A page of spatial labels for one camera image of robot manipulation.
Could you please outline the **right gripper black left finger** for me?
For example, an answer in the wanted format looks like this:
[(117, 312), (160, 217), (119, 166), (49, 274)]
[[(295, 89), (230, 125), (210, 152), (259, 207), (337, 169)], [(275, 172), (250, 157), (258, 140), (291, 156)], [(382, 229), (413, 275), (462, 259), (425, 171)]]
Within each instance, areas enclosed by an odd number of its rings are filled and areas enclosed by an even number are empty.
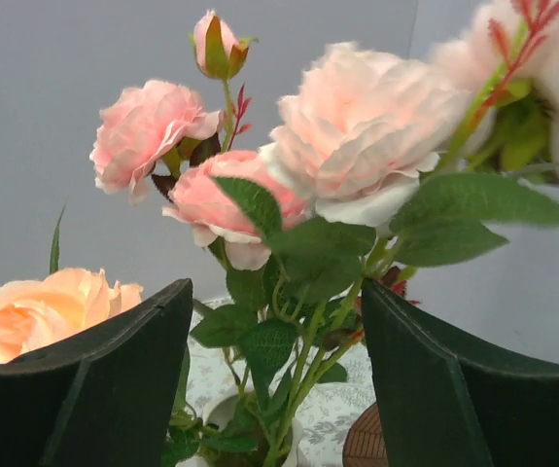
[(158, 466), (192, 318), (179, 279), (0, 364), (0, 466)]

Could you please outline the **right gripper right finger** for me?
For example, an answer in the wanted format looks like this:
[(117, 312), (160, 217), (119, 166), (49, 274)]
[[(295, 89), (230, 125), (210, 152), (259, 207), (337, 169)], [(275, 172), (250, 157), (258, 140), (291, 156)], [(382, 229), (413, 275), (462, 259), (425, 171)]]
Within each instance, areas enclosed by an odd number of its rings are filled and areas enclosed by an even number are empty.
[(559, 466), (559, 364), (506, 350), (369, 280), (362, 315), (392, 466)]

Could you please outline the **peach rose stem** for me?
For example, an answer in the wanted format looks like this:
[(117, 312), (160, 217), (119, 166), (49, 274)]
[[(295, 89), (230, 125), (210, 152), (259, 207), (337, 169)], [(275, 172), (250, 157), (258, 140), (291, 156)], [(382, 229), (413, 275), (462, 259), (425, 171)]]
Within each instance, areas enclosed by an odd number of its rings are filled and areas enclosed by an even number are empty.
[(60, 226), (54, 228), (50, 274), (0, 286), (0, 364), (75, 336), (142, 302), (137, 283), (110, 284), (106, 272), (59, 266)]

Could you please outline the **pale pink rose stem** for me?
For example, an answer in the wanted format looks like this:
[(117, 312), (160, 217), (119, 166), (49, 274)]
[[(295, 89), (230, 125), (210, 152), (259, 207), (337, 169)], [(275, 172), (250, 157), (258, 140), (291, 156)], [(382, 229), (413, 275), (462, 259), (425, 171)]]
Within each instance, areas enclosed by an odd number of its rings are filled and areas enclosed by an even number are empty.
[(398, 282), (504, 246), (495, 225), (559, 228), (538, 189), (559, 179), (559, 1), (492, 1), (431, 63), (331, 45), (279, 109), (258, 154), (309, 216), (266, 241), (280, 269), (262, 283), (297, 322), (284, 368), (252, 378), (266, 465), (312, 386), (367, 344), (367, 281), (409, 302)]

